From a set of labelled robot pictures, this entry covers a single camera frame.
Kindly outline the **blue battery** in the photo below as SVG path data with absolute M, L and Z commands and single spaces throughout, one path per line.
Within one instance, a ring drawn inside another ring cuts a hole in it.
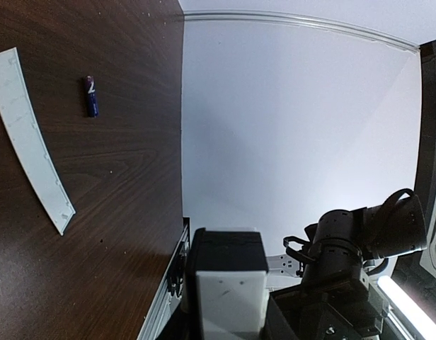
M 98 117 L 98 102 L 96 98 L 96 85 L 92 76 L 84 78 L 84 86 L 86 91 L 86 105 L 88 116 L 90 118 Z

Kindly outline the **white battery cover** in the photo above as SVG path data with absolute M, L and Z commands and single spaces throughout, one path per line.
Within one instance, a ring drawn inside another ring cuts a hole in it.
M 15 47 L 0 52 L 0 116 L 36 196 L 63 235 L 76 211 L 42 136 Z

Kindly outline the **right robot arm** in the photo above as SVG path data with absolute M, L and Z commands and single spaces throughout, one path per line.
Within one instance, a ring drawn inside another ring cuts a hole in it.
M 261 235 L 198 229 L 185 264 L 190 339 L 368 339 L 389 301 L 373 284 L 389 259 L 427 246 L 423 209 L 408 188 L 381 205 L 332 210 L 285 237 L 300 283 L 269 291 Z

